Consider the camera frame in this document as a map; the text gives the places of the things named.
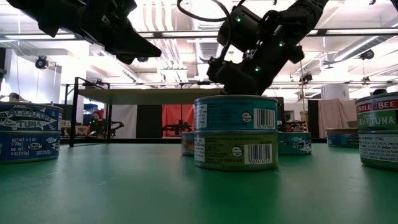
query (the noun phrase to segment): red curtain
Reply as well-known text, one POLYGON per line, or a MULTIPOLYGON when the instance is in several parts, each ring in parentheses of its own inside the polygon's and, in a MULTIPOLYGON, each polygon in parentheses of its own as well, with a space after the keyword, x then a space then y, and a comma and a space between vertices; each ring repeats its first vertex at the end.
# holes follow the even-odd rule
MULTIPOLYGON (((163 127, 168 124, 178 124, 181 120, 181 105, 163 105, 163 127)), ((182 120, 187 122, 193 131, 193 105, 182 105, 182 120)), ((175 135, 174 131, 163 131, 163 137, 175 135)))

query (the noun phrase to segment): ceiling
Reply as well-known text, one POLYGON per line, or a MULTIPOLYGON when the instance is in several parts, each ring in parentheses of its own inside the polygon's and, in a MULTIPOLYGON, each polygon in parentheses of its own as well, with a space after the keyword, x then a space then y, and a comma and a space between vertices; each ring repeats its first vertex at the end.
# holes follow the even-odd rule
MULTIPOLYGON (((129 18, 138 32, 163 30, 198 30, 218 29, 221 24, 209 24, 182 14, 175 7, 176 0, 136 0, 138 8, 129 18)), ((221 1, 231 9, 238 1, 221 1)), ((287 9, 294 0, 278 0, 273 6, 273 0, 247 0, 244 5, 259 16, 268 10, 281 11, 287 9)), ((218 6, 210 0, 186 0, 183 7, 202 17, 223 17, 218 6)), ((369 0, 330 0, 326 5, 317 29, 323 28, 371 28, 385 27, 398 24, 398 13, 389 0, 377 0, 372 6, 369 0)), ((5 0, 0 0, 0 34, 34 34, 41 33, 35 21, 21 14, 5 0)), ((388 81, 398 78, 398 67, 394 60, 398 39, 395 37, 382 38, 382 41, 369 40, 371 37, 306 37, 301 41, 305 58, 298 64, 288 62, 280 71, 275 82, 298 81, 301 76, 301 66, 304 72, 313 75, 314 82, 361 81, 364 75, 371 76, 372 81, 388 81), (349 50, 358 47, 364 41, 375 53, 372 60, 357 59, 357 55, 347 56, 349 50), (344 60, 333 63, 331 69, 322 65, 323 61, 339 61, 337 56, 344 60)), ((33 41, 21 42, 18 52, 37 57, 47 54, 48 58, 62 65, 70 57, 86 60, 89 64, 88 76, 101 78, 107 82, 132 82, 126 73, 133 75, 139 82, 186 82, 206 80, 207 64, 202 59, 216 56, 221 47, 215 39, 167 39, 152 40, 163 51, 161 58, 150 58, 147 62, 135 61, 132 65, 122 65, 112 55, 104 54, 101 48, 89 45, 84 41, 33 41)), ((16 48, 8 42, 0 42, 3 47, 16 48)), ((227 60, 239 62, 241 52, 231 47, 227 60)), ((321 85, 307 85, 307 91, 319 92, 321 85)), ((363 85, 351 85, 352 94, 361 95, 369 92, 363 85)), ((294 97, 300 87, 298 85, 274 85, 267 90, 267 95, 283 95, 294 97)))

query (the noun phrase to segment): wall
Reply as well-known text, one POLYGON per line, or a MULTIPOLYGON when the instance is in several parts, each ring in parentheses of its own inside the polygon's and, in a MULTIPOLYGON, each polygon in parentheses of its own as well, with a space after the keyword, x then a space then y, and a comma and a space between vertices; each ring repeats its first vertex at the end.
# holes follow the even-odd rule
POLYGON ((60 69, 57 74, 52 69, 39 70, 33 62, 18 57, 13 49, 6 51, 5 68, 4 79, 12 92, 33 103, 51 103, 53 99, 59 103, 60 69))
MULTIPOLYGON (((308 110, 307 102, 305 102, 305 110, 308 110)), ((300 112, 303 111, 303 101, 285 101, 285 111, 294 111, 294 120, 300 120, 300 112)))

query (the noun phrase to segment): blue tuna can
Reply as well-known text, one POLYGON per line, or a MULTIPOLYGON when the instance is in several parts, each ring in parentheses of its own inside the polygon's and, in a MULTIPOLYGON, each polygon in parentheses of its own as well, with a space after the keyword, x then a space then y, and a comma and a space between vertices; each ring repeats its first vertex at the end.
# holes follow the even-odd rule
POLYGON ((359 147, 358 128, 330 128, 326 133, 329 147, 359 147))
POLYGON ((60 138, 61 132, 0 131, 0 164, 56 159, 60 138))
POLYGON ((311 133, 279 133, 279 155, 311 154, 311 133))
POLYGON ((196 131, 276 131, 277 100, 220 95, 195 100, 196 131))
POLYGON ((56 106, 0 102, 0 131, 61 131, 61 120, 56 106))

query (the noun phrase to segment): desk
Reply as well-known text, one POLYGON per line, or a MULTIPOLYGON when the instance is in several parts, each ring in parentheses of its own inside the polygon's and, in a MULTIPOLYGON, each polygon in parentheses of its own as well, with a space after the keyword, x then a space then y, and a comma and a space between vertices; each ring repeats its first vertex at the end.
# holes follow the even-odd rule
POLYGON ((62 146, 59 159, 0 166, 1 223, 393 224, 398 174, 357 149, 314 144, 264 172, 194 166, 179 144, 62 146))

